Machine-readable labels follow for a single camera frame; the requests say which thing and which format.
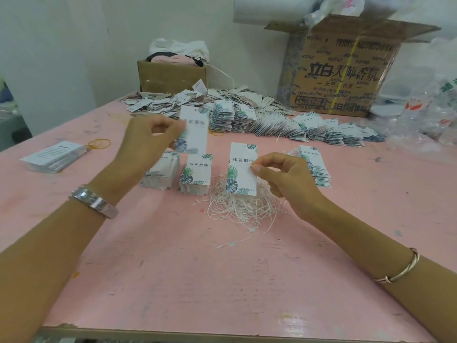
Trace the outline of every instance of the table edge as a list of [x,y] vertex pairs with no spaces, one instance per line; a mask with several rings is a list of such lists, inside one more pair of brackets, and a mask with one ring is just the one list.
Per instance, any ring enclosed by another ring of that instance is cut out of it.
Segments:
[[73,325],[62,324],[57,327],[43,326],[38,332],[40,335],[50,338],[87,338],[87,339],[113,339],[134,340],[151,342],[179,342],[179,343],[395,343],[387,341],[359,341],[323,338],[293,338],[293,337],[266,337],[266,336],[242,336],[224,335],[211,333],[178,333],[140,330],[111,330],[94,328],[76,328]]

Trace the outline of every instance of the table surface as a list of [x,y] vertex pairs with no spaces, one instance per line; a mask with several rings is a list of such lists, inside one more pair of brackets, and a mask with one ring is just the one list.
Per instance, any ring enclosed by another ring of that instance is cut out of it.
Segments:
[[[130,118],[125,108],[109,103],[0,153],[0,251],[113,159]],[[111,147],[92,150],[57,174],[28,171],[19,161],[62,140],[95,138],[110,139]],[[258,144],[259,155],[302,144],[236,133],[208,138],[215,174],[227,171],[232,141]],[[319,148],[332,176],[333,187],[321,189],[329,199],[457,271],[455,167],[414,159],[387,143],[309,145]],[[131,190],[117,218],[83,253],[44,326],[87,336],[133,330],[145,340],[169,332],[434,342],[339,247],[294,214],[279,216],[265,236],[269,222],[249,240],[216,249],[249,233],[209,219],[194,205],[197,198],[178,193],[176,184]]]

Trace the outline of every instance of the gold bangle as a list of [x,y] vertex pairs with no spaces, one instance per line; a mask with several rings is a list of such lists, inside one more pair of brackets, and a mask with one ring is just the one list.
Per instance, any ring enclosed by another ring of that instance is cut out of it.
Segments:
[[411,263],[408,266],[406,266],[406,268],[403,271],[401,271],[399,274],[397,274],[396,276],[393,276],[391,278],[389,278],[388,276],[385,276],[384,278],[375,279],[375,281],[376,282],[393,283],[394,281],[396,281],[397,279],[403,277],[406,273],[411,271],[413,269],[413,267],[419,262],[420,255],[417,252],[417,250],[415,250],[415,248],[410,248],[410,249],[414,253],[414,258],[413,258],[413,261],[411,261]]

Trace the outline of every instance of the cardboard box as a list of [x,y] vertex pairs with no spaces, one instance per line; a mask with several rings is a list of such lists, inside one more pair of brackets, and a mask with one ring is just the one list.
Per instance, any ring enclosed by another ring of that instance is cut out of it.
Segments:
[[180,93],[201,79],[206,84],[206,67],[168,65],[138,61],[141,91],[151,93]]
[[283,22],[265,29],[290,34],[277,92],[282,103],[296,111],[366,116],[401,43],[440,28],[330,15],[311,30]]

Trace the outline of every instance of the white cloth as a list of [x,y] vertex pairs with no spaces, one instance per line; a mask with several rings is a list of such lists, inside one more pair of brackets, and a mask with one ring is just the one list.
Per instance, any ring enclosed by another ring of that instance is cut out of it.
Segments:
[[209,62],[209,50],[205,42],[196,40],[189,43],[181,43],[175,40],[166,40],[157,38],[149,46],[149,54],[152,55],[158,51],[166,51],[179,55],[188,55],[194,58],[201,58],[204,62]]

